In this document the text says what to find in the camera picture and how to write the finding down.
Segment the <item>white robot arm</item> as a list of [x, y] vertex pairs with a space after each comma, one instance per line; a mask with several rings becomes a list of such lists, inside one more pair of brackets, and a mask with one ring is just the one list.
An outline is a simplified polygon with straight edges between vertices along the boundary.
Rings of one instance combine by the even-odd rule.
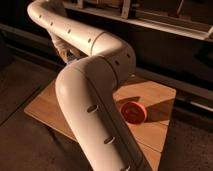
[[55, 81], [61, 111], [94, 171], [151, 171], [118, 111], [113, 93], [134, 73], [136, 55], [119, 37], [54, 11], [56, 0], [35, 0], [27, 12], [39, 26], [86, 54]]

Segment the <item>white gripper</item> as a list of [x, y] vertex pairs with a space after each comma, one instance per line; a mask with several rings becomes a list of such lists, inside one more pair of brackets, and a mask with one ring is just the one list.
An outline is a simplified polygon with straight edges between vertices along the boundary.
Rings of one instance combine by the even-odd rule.
[[66, 64], [76, 61], [81, 57], [81, 53], [77, 48], [68, 44], [60, 37], [53, 33], [50, 33], [50, 37], [56, 52]]

